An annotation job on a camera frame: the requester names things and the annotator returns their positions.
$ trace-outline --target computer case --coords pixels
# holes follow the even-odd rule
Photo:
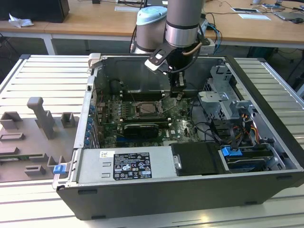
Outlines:
[[[62,23],[70,8],[68,0],[1,0],[0,20],[9,14],[20,19]]]

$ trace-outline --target desk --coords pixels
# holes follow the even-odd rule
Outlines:
[[[233,7],[251,8],[252,0],[227,0]],[[297,2],[283,2],[284,6],[299,6]],[[206,12],[233,12],[223,2],[209,1],[205,5]],[[91,1],[69,0],[70,13],[64,23],[34,22],[28,28],[15,28],[7,21],[0,21],[0,32],[7,37],[42,38],[50,55],[56,54],[52,39],[83,40],[124,40],[131,38],[135,23],[135,12],[115,11],[116,4]],[[238,14],[214,14],[216,25],[223,34],[223,45],[304,48],[304,24],[293,24],[283,21],[270,13],[271,21],[242,19]],[[215,38],[213,31],[207,31],[206,37]]]

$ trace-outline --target barcode sticker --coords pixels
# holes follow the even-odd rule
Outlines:
[[[115,151],[100,151],[99,158],[112,158]]]

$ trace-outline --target power supply label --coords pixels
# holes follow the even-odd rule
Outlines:
[[[149,153],[116,153],[113,168],[116,181],[152,178]]]

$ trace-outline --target blue tab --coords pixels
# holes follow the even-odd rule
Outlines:
[[[233,151],[230,146],[225,146],[223,149],[222,149],[222,153],[223,155],[226,157],[226,156],[242,156],[242,152],[240,149],[238,149],[237,151]]]
[[[55,165],[53,169],[54,174],[66,174],[67,165]]]

